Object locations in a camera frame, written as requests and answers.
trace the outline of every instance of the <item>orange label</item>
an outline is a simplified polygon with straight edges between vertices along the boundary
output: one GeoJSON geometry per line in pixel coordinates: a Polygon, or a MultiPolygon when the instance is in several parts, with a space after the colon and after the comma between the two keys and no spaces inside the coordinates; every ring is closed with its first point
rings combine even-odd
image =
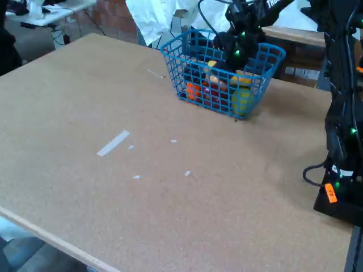
{"type": "Polygon", "coordinates": [[[327,191],[327,195],[328,195],[330,203],[334,203],[334,202],[338,201],[338,199],[336,199],[334,188],[330,183],[325,184],[325,191],[327,191]]]}

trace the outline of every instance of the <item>brick wall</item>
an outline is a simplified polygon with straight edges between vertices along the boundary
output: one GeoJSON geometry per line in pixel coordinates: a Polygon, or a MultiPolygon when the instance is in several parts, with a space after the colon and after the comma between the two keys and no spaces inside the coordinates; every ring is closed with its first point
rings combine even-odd
{"type": "MultiPolygon", "coordinates": [[[[88,8],[87,12],[101,28],[111,28],[136,34],[136,24],[125,0],[97,0],[97,4],[88,8]]],[[[82,26],[93,24],[84,12],[78,13],[78,19],[82,26]]]]}

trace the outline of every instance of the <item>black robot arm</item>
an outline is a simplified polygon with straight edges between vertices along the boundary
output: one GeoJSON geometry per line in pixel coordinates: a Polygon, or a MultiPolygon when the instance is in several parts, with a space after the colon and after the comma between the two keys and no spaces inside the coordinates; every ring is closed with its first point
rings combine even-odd
{"type": "MultiPolygon", "coordinates": [[[[225,51],[229,70],[243,67],[254,56],[256,44],[264,41],[262,27],[272,25],[292,0],[232,0],[226,18],[231,28],[218,33],[215,47],[225,51]]],[[[325,119],[327,159],[308,167],[303,176],[320,191],[314,209],[363,226],[363,103],[358,95],[353,55],[356,28],[363,27],[361,0],[310,0],[305,9],[324,32],[327,67],[331,82],[331,106],[325,119]],[[306,177],[310,169],[324,166],[323,182],[306,177]],[[335,188],[337,202],[331,203],[325,184],[335,188]]]]}

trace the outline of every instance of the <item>basket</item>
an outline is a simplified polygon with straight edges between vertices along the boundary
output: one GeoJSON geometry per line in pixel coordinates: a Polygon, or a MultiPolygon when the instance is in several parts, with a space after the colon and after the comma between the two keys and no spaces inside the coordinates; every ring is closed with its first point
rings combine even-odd
{"type": "Polygon", "coordinates": [[[258,105],[286,52],[275,45],[259,44],[255,58],[243,70],[231,73],[211,67],[224,61],[213,48],[211,31],[192,29],[161,47],[177,96],[212,111],[244,119],[258,105]]]}

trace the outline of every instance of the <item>cork board table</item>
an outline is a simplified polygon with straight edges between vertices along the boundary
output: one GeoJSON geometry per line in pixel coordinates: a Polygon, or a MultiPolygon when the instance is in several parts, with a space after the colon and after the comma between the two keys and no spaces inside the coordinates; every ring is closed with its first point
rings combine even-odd
{"type": "Polygon", "coordinates": [[[90,35],[1,77],[0,215],[100,271],[343,271],[352,227],[302,181],[329,94],[272,80],[235,122],[148,69],[158,51],[90,35]]]}
{"type": "Polygon", "coordinates": [[[324,33],[315,31],[306,31],[292,29],[288,27],[264,27],[263,31],[267,36],[283,40],[293,41],[295,43],[316,45],[325,47],[324,33]]]}

